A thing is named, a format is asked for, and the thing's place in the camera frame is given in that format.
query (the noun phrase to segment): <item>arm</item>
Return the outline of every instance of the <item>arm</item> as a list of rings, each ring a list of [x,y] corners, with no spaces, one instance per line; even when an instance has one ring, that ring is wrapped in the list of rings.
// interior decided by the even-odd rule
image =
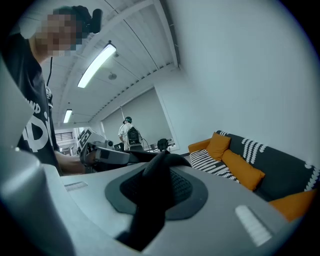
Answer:
[[[119,136],[120,141],[124,144],[124,138],[122,137],[122,135]]]
[[[64,155],[58,151],[54,151],[54,154],[63,173],[69,175],[85,173],[86,167],[81,163],[78,155]],[[95,163],[95,157],[96,151],[94,150],[86,155],[85,162],[93,165]]]
[[[122,132],[122,128],[124,127],[125,125],[122,125],[121,127],[120,127],[120,129],[119,129],[119,132],[118,132],[118,136],[119,136],[119,139],[120,139],[120,141],[124,144],[125,142],[124,142],[124,137],[123,137],[123,134],[124,134],[124,132]]]
[[[85,166],[80,162],[78,155],[69,156],[64,155],[58,151],[54,151],[55,157],[61,167],[61,170],[65,174],[84,174]]]

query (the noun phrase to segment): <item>white shirt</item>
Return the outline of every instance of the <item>white shirt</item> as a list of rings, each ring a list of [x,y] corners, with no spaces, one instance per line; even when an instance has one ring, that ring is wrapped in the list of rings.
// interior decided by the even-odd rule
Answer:
[[[134,125],[129,123],[129,122],[127,122],[127,123],[121,125],[121,127],[119,129],[118,136],[119,137],[122,136],[122,139],[124,141],[124,150],[129,150],[129,148],[130,148],[130,144],[129,144],[129,141],[128,141],[127,133],[132,127],[134,127]]]

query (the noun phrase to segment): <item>ceiling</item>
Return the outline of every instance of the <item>ceiling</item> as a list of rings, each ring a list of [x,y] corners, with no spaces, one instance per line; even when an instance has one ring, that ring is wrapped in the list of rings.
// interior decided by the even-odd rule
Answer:
[[[91,34],[70,56],[53,58],[49,88],[55,127],[63,122],[66,109],[72,109],[70,123],[90,122],[130,87],[138,87],[141,80],[171,63],[178,65],[169,25],[166,19],[164,22],[158,0],[39,1],[21,18],[21,34],[31,37],[52,9],[74,5],[87,7],[91,14],[96,8],[102,9],[102,26],[99,34]],[[103,64],[86,88],[79,88],[82,74],[109,40],[115,45],[116,54]],[[50,59],[41,66],[47,82]],[[116,74],[116,79],[109,79],[111,74]]]

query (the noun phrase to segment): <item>person in white shirt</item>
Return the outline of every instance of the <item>person in white shirt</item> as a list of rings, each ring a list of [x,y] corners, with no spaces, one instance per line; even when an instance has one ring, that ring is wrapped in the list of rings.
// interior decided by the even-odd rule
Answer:
[[[118,133],[119,139],[124,144],[124,150],[129,150],[129,148],[130,148],[130,144],[129,144],[129,140],[128,140],[128,131],[132,127],[134,127],[134,125],[132,124],[132,118],[130,116],[127,116],[124,119],[123,125],[120,127],[119,133]]]

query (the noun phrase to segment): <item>black cap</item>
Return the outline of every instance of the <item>black cap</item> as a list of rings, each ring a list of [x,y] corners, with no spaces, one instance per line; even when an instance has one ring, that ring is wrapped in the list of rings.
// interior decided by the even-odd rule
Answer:
[[[132,123],[132,118],[130,116],[127,116],[124,120],[123,120],[123,124],[125,123],[125,121],[128,121],[128,123]]]

